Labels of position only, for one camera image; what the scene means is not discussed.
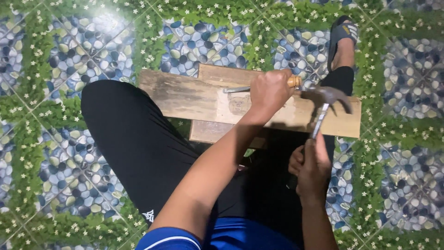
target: tiled floor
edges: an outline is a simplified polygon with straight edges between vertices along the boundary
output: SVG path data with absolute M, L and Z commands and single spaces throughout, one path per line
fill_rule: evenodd
M 337 138 L 326 209 L 339 246 L 443 249 L 444 3 L 199 2 L 2 3 L 1 249 L 134 249 L 146 230 L 83 123 L 86 84 L 137 84 L 144 68 L 196 77 L 199 63 L 317 84 L 341 14 L 361 29 L 363 112 L 361 137 Z M 189 121 L 171 122 L 187 136 Z

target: black slide sandal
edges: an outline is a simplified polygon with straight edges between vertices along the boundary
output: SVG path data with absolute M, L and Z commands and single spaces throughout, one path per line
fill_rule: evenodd
M 348 16 L 339 17 L 333 24 L 330 29 L 330 48 L 329 48 L 329 57 L 327 63 L 327 69 L 329 72 L 332 71 L 331 64 L 333 62 L 333 58 L 337 51 L 337 43 L 342 38 L 351 38 L 353 43 L 356 45 L 357 42 L 357 34 L 358 29 L 354 23 L 344 23 L 346 20 L 351 21 Z

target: blue sleeve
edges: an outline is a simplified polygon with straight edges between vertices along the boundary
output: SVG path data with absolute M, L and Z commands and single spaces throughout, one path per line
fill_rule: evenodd
M 156 228 L 146 233 L 135 250 L 201 250 L 192 234 L 174 227 Z

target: hand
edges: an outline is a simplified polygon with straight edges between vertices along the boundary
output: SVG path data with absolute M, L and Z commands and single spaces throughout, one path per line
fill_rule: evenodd
M 281 109 L 294 93 L 287 85 L 291 70 L 272 70 L 251 81 L 251 108 L 267 112 L 270 118 Z
M 296 193 L 302 206 L 324 206 L 325 187 L 331 175 L 332 164 L 325 148 L 324 137 L 318 133 L 316 140 L 309 139 L 293 151 L 288 171 L 298 177 Z

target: blue shirt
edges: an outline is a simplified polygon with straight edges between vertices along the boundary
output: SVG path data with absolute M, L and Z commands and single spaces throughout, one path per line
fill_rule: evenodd
M 298 250 L 280 233 L 243 218 L 219 218 L 211 235 L 212 250 Z M 192 234 L 162 227 L 145 234 L 135 250 L 201 250 Z

